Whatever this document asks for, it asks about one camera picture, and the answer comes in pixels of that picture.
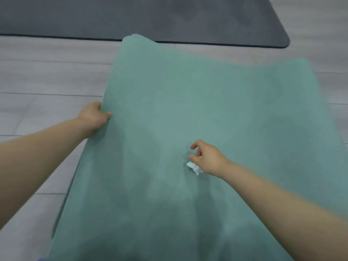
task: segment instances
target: floor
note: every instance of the floor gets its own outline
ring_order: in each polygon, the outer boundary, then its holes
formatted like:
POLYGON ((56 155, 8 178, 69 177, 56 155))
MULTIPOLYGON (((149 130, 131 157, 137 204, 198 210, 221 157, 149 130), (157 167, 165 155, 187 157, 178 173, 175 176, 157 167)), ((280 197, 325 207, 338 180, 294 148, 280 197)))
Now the floor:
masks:
MULTIPOLYGON (((305 57, 348 144, 348 0, 271 0, 286 49, 167 44, 234 63, 305 57)), ((0 142, 73 118, 101 100, 119 42, 0 37, 0 142)), ((0 231, 0 260, 44 257, 84 143, 0 231)))

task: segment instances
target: person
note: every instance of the person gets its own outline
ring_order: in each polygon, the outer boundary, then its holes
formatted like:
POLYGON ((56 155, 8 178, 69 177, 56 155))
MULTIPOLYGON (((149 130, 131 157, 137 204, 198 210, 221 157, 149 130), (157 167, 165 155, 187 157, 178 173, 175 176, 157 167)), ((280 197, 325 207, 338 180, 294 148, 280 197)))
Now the person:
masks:
MULTIPOLYGON (((0 228, 112 117, 99 108, 100 102, 92 103, 75 119, 0 144, 0 228)), ((348 260, 344 220, 231 162, 213 145, 197 140, 191 149, 197 152, 189 159, 235 189, 294 260, 348 260)))

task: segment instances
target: person's left arm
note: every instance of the person's left arm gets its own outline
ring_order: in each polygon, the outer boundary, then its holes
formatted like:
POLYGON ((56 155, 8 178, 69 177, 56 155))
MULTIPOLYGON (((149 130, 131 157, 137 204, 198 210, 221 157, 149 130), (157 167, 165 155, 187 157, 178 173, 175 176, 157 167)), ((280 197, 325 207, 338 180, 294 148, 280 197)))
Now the person's left arm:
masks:
POLYGON ((0 229, 63 160, 111 118, 99 107, 100 102, 94 102, 75 119, 0 144, 0 229))

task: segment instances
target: hand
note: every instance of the hand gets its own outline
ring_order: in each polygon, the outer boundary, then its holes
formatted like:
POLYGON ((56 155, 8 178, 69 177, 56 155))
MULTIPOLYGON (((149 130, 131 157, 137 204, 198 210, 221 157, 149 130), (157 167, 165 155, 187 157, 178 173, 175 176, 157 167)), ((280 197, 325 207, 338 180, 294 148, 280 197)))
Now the hand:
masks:
POLYGON ((99 111, 100 104, 101 102, 95 101, 85 106, 76 117, 76 120, 82 123, 83 129, 86 132, 85 138, 89 138, 112 117, 112 113, 110 112, 103 113, 99 111))
POLYGON ((213 145, 197 140, 191 145, 191 149, 194 150, 197 147, 196 154, 189 156, 189 159, 205 173, 221 178, 226 172, 226 168, 233 164, 213 145))

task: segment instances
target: person's left hand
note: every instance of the person's left hand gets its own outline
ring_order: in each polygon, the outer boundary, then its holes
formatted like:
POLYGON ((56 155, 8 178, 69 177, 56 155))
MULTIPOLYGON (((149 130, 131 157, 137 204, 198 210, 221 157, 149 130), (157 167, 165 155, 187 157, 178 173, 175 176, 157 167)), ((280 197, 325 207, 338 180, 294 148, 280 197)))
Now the person's left hand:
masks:
POLYGON ((81 122, 83 129, 86 130, 86 138, 89 138, 112 117, 111 112, 103 113, 99 110, 100 104, 101 102, 95 101, 85 106, 76 117, 76 120, 81 122))

